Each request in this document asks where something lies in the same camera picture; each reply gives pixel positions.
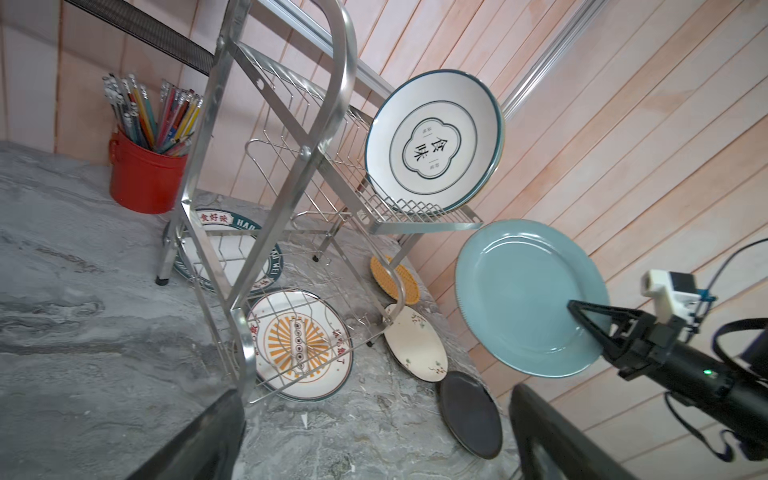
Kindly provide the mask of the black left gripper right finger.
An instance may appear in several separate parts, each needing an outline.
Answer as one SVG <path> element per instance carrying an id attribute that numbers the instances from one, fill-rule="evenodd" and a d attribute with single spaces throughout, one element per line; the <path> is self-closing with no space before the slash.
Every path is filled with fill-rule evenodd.
<path id="1" fill-rule="evenodd" d="M 525 384 L 513 388 L 509 415 L 523 479 L 634 477 Z"/>

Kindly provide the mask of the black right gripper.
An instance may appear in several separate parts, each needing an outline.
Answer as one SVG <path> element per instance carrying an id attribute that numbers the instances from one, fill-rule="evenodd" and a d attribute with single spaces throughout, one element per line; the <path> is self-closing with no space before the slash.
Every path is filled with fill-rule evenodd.
<path id="1" fill-rule="evenodd" d="M 623 379 L 646 376 L 731 428 L 739 439 L 767 442 L 767 383 L 726 361 L 722 351 L 715 359 L 679 341 L 683 320 L 659 324 L 643 311 L 579 300 L 569 300 L 567 309 Z"/>

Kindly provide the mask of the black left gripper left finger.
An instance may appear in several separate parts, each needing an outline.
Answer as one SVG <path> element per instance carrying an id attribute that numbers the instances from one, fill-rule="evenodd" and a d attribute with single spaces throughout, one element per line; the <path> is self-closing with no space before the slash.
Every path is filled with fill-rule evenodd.
<path id="1" fill-rule="evenodd" d="M 230 479 L 246 431 L 240 393 L 230 389 L 134 471 L 132 479 Z"/>

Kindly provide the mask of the large teal plate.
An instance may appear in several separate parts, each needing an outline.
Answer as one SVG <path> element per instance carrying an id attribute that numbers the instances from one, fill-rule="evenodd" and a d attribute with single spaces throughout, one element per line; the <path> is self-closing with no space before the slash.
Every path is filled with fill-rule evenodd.
<path id="1" fill-rule="evenodd" d="M 568 303 L 607 305 L 607 287 L 589 256 L 552 227 L 503 220 L 477 230 L 459 253 L 455 292 L 472 334 L 510 368 L 564 378 L 601 355 Z"/>

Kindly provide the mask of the stainless steel dish rack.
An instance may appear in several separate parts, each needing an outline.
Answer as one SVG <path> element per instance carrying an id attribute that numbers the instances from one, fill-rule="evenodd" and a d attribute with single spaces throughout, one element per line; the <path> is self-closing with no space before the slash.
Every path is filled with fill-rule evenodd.
<path id="1" fill-rule="evenodd" d="M 317 191 L 309 198 L 309 213 L 326 223 L 320 233 L 321 242 L 313 248 L 315 261 L 320 261 L 328 249 L 337 247 L 337 234 L 345 225 L 354 227 L 366 242 L 372 242 L 378 235 L 396 234 L 400 254 L 406 255 L 427 233 L 476 230 L 482 224 L 466 205 L 448 211 L 431 204 L 396 201 L 386 195 L 371 175 L 353 178 L 352 164 L 341 159 L 333 142 L 343 132 L 360 134 L 368 130 L 370 118 L 352 107 L 350 98 L 357 80 L 372 82 L 374 77 L 357 62 L 351 18 L 336 1 L 319 3 L 328 21 L 327 28 L 320 27 L 289 1 L 270 1 L 267 8 L 302 35 L 320 39 L 322 51 L 333 59 L 329 83 L 319 87 L 246 44 L 242 34 L 251 3 L 228 3 L 208 74 L 201 124 L 194 134 L 163 238 L 163 257 L 156 276 L 157 284 L 166 284 L 175 261 L 187 257 L 185 244 L 195 247 L 200 262 L 188 266 L 190 279 L 197 283 L 200 272 L 208 275 L 228 322 L 232 343 L 224 343 L 215 322 L 209 323 L 209 330 L 226 372 L 247 406 L 283 395 L 290 386 L 285 370 L 276 369 L 272 375 L 258 370 L 261 354 L 248 324 L 275 318 L 279 310 L 268 306 L 256 312 L 251 285 L 259 262 L 268 257 L 271 249 L 299 234 L 297 220 L 303 216 L 300 204 L 308 199 L 309 188 Z M 229 279 L 214 248 L 213 234 L 204 229 L 197 215 L 195 195 L 233 67 L 246 74 L 278 120 L 280 133 L 268 138 L 267 144 L 284 163 L 288 174 L 273 190 L 274 203 L 264 225 L 253 232 L 255 243 L 244 256 L 243 267 L 236 278 Z"/>

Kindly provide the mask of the white green clover plate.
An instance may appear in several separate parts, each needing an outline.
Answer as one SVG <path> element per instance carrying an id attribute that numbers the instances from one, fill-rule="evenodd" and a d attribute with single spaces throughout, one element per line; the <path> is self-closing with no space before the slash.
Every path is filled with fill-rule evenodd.
<path id="1" fill-rule="evenodd" d="M 482 190 L 504 143 L 501 108 L 481 80 L 455 69 L 428 71 L 398 87 L 376 113 L 366 178 L 397 211 L 441 215 Z"/>

